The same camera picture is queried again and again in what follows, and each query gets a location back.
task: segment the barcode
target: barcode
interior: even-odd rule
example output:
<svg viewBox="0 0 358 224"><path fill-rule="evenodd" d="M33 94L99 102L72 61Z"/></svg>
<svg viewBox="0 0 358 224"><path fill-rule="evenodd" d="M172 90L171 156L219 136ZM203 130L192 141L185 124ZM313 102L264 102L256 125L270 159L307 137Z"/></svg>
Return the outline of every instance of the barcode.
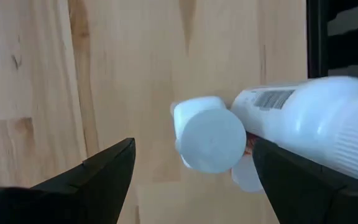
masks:
<svg viewBox="0 0 358 224"><path fill-rule="evenodd" d="M295 90L274 90L263 92L255 100L254 106L265 109L282 109L286 100Z"/></svg>

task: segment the black object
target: black object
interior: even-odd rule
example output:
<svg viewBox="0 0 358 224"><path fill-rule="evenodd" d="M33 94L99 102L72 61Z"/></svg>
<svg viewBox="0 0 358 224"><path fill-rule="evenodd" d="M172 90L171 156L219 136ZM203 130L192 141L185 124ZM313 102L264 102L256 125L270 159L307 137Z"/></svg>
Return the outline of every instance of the black object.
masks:
<svg viewBox="0 0 358 224"><path fill-rule="evenodd" d="M328 68L358 65L358 29L328 39Z"/></svg>
<svg viewBox="0 0 358 224"><path fill-rule="evenodd" d="M0 223L116 223L134 163L128 138L31 189L0 188Z"/></svg>
<svg viewBox="0 0 358 224"><path fill-rule="evenodd" d="M308 78L328 75L328 0L306 0Z"/></svg>
<svg viewBox="0 0 358 224"><path fill-rule="evenodd" d="M253 151L259 179L281 224L358 223L358 180L266 140Z"/></svg>
<svg viewBox="0 0 358 224"><path fill-rule="evenodd" d="M343 11L353 9L358 6L358 0L328 0L328 20L331 21Z"/></svg>

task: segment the wooden table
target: wooden table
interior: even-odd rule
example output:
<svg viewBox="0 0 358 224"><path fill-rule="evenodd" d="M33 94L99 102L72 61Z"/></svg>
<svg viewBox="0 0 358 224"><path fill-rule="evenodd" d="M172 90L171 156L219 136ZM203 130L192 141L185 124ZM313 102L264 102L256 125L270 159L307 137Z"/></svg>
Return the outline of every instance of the wooden table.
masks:
<svg viewBox="0 0 358 224"><path fill-rule="evenodd" d="M305 80L306 57L305 1L0 0L0 185L34 185L132 136L120 223L162 223L163 213L193 223L205 215L180 209L196 210L204 193L242 198L225 209L261 204L260 216L227 217L200 200L214 220L274 222L264 195L182 166L169 107L203 95L230 104L251 86Z"/></svg>

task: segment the plastic container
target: plastic container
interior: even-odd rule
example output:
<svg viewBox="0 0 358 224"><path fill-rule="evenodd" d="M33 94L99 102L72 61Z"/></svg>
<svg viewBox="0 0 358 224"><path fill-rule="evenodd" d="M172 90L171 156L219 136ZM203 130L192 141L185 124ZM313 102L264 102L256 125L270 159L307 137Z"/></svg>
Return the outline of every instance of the plastic container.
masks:
<svg viewBox="0 0 358 224"><path fill-rule="evenodd" d="M248 132L358 179L358 78L244 90L231 111Z"/></svg>
<svg viewBox="0 0 358 224"><path fill-rule="evenodd" d="M246 192L263 192L252 155L245 155L231 169L232 180Z"/></svg>
<svg viewBox="0 0 358 224"><path fill-rule="evenodd" d="M183 163L208 173L229 170L246 148L246 132L217 96L206 96L173 106L176 150Z"/></svg>

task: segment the wooden surface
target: wooden surface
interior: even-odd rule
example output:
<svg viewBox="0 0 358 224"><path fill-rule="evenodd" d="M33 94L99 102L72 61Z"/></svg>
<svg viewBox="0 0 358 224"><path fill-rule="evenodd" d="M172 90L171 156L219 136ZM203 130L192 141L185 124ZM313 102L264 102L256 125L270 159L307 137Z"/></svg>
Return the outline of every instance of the wooden surface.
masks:
<svg viewBox="0 0 358 224"><path fill-rule="evenodd" d="M66 1L0 0L0 120L26 117L37 182L86 158Z"/></svg>
<svg viewBox="0 0 358 224"><path fill-rule="evenodd" d="M32 186L43 181L30 118L0 120L0 186Z"/></svg>
<svg viewBox="0 0 358 224"><path fill-rule="evenodd" d="M31 118L34 152L24 159L37 161L41 179L135 137L135 171L119 223L152 223L165 212L178 222L181 209L191 208L204 190L212 198L200 200L208 204L203 212L217 207L214 195L229 195L242 200L225 200L226 209L255 202L263 206L253 208L249 220L274 222L265 198L238 191L228 174L182 166L173 147L170 104L218 95L229 105L245 88L306 79L305 4L0 0L0 129ZM10 175L6 179L16 184ZM183 194L178 204L164 196L176 193ZM159 209L148 210L151 205ZM219 214L217 220L230 218ZM232 218L242 221L237 213Z"/></svg>

